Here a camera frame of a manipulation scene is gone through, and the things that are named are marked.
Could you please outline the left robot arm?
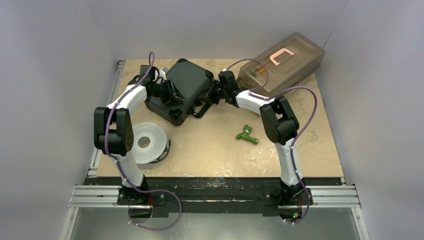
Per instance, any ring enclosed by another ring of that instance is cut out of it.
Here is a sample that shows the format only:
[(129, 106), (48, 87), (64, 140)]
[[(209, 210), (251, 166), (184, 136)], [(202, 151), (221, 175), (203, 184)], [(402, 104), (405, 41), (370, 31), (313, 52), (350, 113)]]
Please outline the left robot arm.
[(151, 63), (141, 65), (140, 73), (114, 102), (94, 110), (94, 146), (111, 158), (120, 174), (119, 204), (163, 206), (167, 195), (175, 195), (169, 190), (148, 188), (132, 154), (135, 139), (131, 113), (152, 98), (159, 98), (163, 104), (181, 105), (183, 81), (194, 75), (186, 60), (176, 62), (168, 71)]

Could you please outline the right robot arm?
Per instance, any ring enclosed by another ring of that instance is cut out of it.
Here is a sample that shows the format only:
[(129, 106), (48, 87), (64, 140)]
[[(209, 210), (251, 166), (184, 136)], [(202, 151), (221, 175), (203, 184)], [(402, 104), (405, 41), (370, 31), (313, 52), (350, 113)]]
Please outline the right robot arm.
[(234, 73), (226, 69), (218, 74), (218, 80), (206, 92), (206, 98), (212, 104), (225, 100), (229, 105), (261, 117), (264, 132), (274, 143), (279, 159), (278, 204), (284, 206), (296, 201), (310, 206), (312, 196), (300, 170), (296, 149), (300, 124), (289, 101), (283, 95), (268, 98), (240, 87)]

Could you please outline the black poker set case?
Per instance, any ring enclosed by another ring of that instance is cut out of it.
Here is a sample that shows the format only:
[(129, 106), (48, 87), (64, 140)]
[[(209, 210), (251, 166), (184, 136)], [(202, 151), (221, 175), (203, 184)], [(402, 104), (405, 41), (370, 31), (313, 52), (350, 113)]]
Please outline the black poker set case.
[(174, 126), (180, 126), (202, 104), (201, 95), (211, 87), (214, 75), (211, 71), (180, 58), (166, 73), (180, 93), (186, 98), (182, 104), (165, 104), (159, 97), (147, 97), (146, 107)]

